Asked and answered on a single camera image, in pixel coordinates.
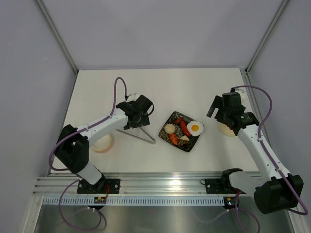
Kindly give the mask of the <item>metal tongs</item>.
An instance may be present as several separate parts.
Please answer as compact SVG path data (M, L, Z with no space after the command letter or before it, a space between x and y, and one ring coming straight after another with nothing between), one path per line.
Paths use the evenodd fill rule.
M156 140L145 130L144 127L117 131L127 136L149 143L151 145L156 144Z

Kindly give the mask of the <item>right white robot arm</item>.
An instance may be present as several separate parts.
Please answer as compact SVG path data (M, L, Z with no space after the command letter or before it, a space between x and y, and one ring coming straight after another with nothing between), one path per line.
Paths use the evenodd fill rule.
M261 179L255 179L240 168L223 171L221 188L225 192L238 189L251 196L263 214L280 210L293 211L299 204L303 180L292 175L280 162L259 127L259 121L251 112L246 112L241 96L237 92L216 96L207 112L231 129L247 148L255 162Z

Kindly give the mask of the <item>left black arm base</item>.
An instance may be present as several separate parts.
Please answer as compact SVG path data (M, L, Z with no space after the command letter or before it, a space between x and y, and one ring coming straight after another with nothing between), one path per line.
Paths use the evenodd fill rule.
M86 180L78 182L77 193L78 194L118 194L120 191L120 179L108 179L101 180L96 184L90 184Z

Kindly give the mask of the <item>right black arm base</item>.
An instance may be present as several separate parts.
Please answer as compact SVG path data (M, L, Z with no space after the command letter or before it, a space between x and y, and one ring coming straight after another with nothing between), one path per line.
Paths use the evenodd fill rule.
M220 178L217 179L201 179L200 184L202 184L207 194L232 194L236 195L237 190L235 188L225 186Z

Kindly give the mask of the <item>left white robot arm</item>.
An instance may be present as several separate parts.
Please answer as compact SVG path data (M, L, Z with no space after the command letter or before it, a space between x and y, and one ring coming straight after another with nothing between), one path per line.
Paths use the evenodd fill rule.
M115 130L128 130L150 125L149 115L154 104L144 95L116 104L110 114L77 128L65 126L56 143L53 155L73 174L88 183L94 193L105 187L105 176L89 161L89 148Z

